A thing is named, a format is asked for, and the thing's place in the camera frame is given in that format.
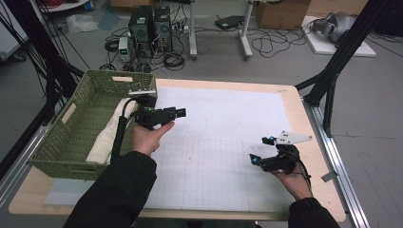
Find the woven basket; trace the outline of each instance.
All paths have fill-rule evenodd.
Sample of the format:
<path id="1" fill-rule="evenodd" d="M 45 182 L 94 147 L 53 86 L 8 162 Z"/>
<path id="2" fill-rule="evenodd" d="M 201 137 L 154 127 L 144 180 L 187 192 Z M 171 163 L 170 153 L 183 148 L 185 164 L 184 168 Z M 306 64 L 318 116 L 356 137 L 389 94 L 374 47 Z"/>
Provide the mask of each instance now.
<path id="1" fill-rule="evenodd" d="M 86 162 L 95 139 L 131 90 L 157 90 L 152 74 L 89 70 L 29 160 L 53 178 L 96 180 L 107 164 Z M 131 150 L 134 122 L 126 129 L 121 154 Z"/>

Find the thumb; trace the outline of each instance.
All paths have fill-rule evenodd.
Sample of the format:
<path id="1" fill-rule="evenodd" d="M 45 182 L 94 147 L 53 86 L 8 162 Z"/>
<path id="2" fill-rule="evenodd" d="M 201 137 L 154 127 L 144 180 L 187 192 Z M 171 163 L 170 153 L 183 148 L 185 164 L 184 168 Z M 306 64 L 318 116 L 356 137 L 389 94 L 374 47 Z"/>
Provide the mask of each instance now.
<path id="1" fill-rule="evenodd" d="M 162 137 L 166 132 L 168 132 L 173 126 L 175 125 L 175 122 L 169 122 L 164 125 L 162 125 L 160 128 L 154 130 L 154 134 L 160 138 Z"/>

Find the cardboard box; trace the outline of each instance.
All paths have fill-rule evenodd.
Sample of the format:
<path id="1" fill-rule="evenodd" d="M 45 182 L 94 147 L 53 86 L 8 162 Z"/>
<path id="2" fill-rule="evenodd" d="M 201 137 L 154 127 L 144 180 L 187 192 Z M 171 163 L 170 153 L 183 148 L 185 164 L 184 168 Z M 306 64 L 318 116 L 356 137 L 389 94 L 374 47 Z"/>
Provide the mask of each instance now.
<path id="1" fill-rule="evenodd" d="M 259 3 L 256 19 L 263 29 L 300 29 L 311 0 Z"/>
<path id="2" fill-rule="evenodd" d="M 134 8 L 134 6 L 154 6 L 154 0 L 109 0 L 113 8 Z"/>
<path id="3" fill-rule="evenodd" d="M 312 0 L 307 15 L 325 17 L 329 12 L 344 11 L 348 14 L 359 15 L 368 0 Z"/>

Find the person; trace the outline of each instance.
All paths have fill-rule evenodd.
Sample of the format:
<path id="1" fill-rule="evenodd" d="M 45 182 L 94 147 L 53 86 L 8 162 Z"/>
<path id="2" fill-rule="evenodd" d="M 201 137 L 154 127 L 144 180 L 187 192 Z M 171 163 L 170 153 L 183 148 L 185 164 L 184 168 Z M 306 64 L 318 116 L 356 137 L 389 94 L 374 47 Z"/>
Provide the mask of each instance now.
<path id="1" fill-rule="evenodd" d="M 174 123 L 156 130 L 136 125 L 133 151 L 113 162 L 79 199 L 65 228 L 128 228 L 142 211 L 157 178 L 157 164 L 151 153 L 160 146 L 161 137 Z M 332 215 L 313 198 L 302 175 L 273 173 L 296 199 L 290 205 L 290 228 L 339 227 Z"/>

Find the gray floor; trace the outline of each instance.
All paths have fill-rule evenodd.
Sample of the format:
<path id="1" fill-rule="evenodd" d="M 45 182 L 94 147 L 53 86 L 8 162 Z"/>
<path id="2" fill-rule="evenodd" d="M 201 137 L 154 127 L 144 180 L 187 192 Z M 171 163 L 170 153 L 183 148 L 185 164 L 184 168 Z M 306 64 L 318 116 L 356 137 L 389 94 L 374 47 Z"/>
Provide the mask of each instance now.
<path id="1" fill-rule="evenodd" d="M 85 13 L 80 9 L 65 14 Z M 105 19 L 102 9 L 90 14 L 95 20 Z M 209 25 L 213 19 L 199 19 L 198 25 Z M 91 68 L 105 63 L 105 38 L 115 29 L 125 27 L 118 20 L 110 28 L 93 32 L 69 34 L 67 37 L 80 51 Z M 243 60 L 236 35 L 198 33 L 200 54 L 196 62 L 184 52 L 185 68 L 168 71 L 171 79 L 223 81 L 255 84 L 296 85 L 318 74 L 331 56 L 314 54 L 308 44 L 292 46 L 271 59 L 259 56 Z M 250 40 L 258 37 L 251 35 Z M 403 54 L 403 44 L 377 41 Z M 336 86 L 332 132 L 365 215 L 372 227 L 401 227 L 403 224 L 403 142 L 400 120 L 403 113 L 402 58 L 367 41 L 376 52 L 375 58 L 354 57 L 342 71 Z M 69 60 L 85 70 L 71 48 L 65 46 Z M 155 70 L 158 78 L 167 78 Z M 300 91 L 305 95 L 309 90 Z M 9 152 L 19 135 L 44 104 L 43 94 L 29 61 L 7 61 L 0 65 L 0 159 Z M 0 227 L 62 227 L 66 217 L 15 216 L 0 210 Z M 262 222 L 262 227 L 287 227 L 285 222 Z M 349 217 L 341 227 L 354 227 Z"/>

